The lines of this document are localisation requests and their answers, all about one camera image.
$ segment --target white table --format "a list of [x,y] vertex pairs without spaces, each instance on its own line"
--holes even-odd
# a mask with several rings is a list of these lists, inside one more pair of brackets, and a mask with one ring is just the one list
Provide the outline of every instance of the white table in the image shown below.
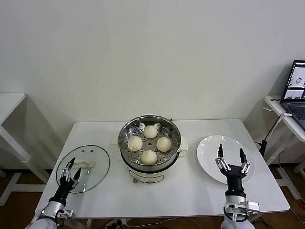
[[[47,183],[49,174],[31,157],[19,143],[6,131],[2,123],[9,117],[15,108],[25,98],[24,93],[0,93],[0,136],[15,150],[13,154],[44,183]],[[0,177],[5,173],[0,170]],[[10,194],[15,192],[42,192],[45,185],[17,185],[21,173],[15,173],[0,197],[0,206],[4,206]]]
[[[271,107],[271,109],[280,116],[282,113],[285,113],[286,110],[280,104],[281,96],[279,95],[269,95],[265,97],[266,103]],[[305,131],[300,125],[292,118],[286,117],[282,120],[285,125],[288,127],[287,130],[279,137],[276,143],[270,148],[268,152],[266,152],[264,158],[266,163],[269,165],[271,164],[281,152],[287,146],[293,146],[298,141],[305,142]],[[299,164],[296,168],[294,168],[295,173],[300,173],[303,178],[305,178],[305,161]],[[298,193],[297,189],[295,188],[292,181],[289,179],[287,173],[280,168],[277,168],[279,175],[282,179],[277,180],[278,184],[282,186],[287,186],[289,191],[291,192],[292,196],[295,199],[300,199],[300,194]]]
[[210,135],[235,138],[249,149],[255,162],[255,174],[244,184],[244,188],[249,200],[259,202],[262,213],[289,209],[280,187],[240,120],[174,123],[181,134],[188,138],[189,150],[186,157],[178,158],[172,173],[164,181],[155,184],[133,183],[118,146],[112,144],[115,134],[125,122],[74,124],[35,214],[40,214],[58,188],[55,175],[62,158],[79,146],[92,144],[101,146],[108,152],[110,169],[106,178],[94,189],[82,194],[69,194],[66,209],[73,209],[76,217],[93,219],[222,215],[227,186],[209,177],[196,158],[199,142]]

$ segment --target laptop screen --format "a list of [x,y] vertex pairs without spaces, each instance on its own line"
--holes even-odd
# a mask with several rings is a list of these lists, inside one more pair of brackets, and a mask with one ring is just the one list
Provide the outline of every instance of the laptop screen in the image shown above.
[[282,102],[305,102],[305,61],[294,61]]

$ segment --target perforated steamer tray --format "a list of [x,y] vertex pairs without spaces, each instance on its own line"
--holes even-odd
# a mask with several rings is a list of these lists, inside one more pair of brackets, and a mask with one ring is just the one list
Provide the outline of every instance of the perforated steamer tray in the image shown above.
[[[144,136],[144,129],[148,125],[154,125],[158,129],[158,135],[149,139]],[[131,151],[128,146],[128,140],[132,136],[138,136],[143,141],[143,146],[138,151]],[[160,137],[168,137],[172,141],[172,147],[167,152],[160,152],[157,149],[156,142]],[[179,129],[170,120],[154,115],[146,115],[135,118],[128,122],[119,134],[119,148],[124,161],[132,168],[140,171],[159,171],[167,168],[175,162],[179,155],[178,149],[181,144],[181,135]],[[141,163],[141,154],[146,150],[152,150],[157,155],[157,163],[149,166]]]

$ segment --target white wall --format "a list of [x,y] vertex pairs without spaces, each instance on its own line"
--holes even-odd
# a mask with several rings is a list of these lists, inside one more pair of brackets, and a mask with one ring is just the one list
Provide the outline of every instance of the white wall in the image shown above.
[[305,59],[304,8],[302,0],[2,1],[0,92],[25,92],[62,141],[77,121],[244,121],[283,69]]

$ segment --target floor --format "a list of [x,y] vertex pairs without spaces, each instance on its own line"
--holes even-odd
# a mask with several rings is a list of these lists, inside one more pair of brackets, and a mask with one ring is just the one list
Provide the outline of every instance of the floor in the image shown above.
[[[279,178],[277,171],[274,168],[271,168],[271,171],[275,178]],[[290,176],[299,192],[303,197],[305,197],[305,181],[301,178],[300,175],[294,174],[292,167],[286,167],[285,171]],[[0,193],[2,193],[9,183],[11,177],[13,176],[12,172],[5,171],[7,173],[6,178],[0,178]],[[23,173],[19,184],[41,184],[41,181],[35,177],[30,172]],[[287,188],[281,188],[284,195],[286,196],[291,209],[293,209],[298,216],[305,221],[305,210],[299,207],[302,203],[301,200],[294,200],[290,195],[290,192]],[[35,211],[36,205],[39,202],[41,193],[12,193],[7,204],[3,207],[0,207],[0,219],[1,219],[1,228],[10,228],[10,229],[23,229],[31,221],[33,213]],[[281,213],[269,213],[264,214],[262,218],[266,223],[271,225],[274,229],[304,229],[305,224],[301,223],[292,211],[281,212]],[[223,217],[193,217],[203,229],[219,229],[223,221]],[[148,223],[160,222],[164,219],[131,219],[128,224],[130,226],[143,225]],[[86,225],[85,220],[80,220],[84,225]],[[102,227],[106,223],[111,221],[111,219],[94,219],[92,221],[91,228],[97,229]],[[197,229],[198,226],[187,218],[179,218],[171,221],[164,222],[159,225],[147,226],[147,227],[137,227],[138,229],[151,228],[151,229],[160,229],[160,228],[169,228],[169,229]],[[257,229],[266,228],[264,224],[257,224]]]

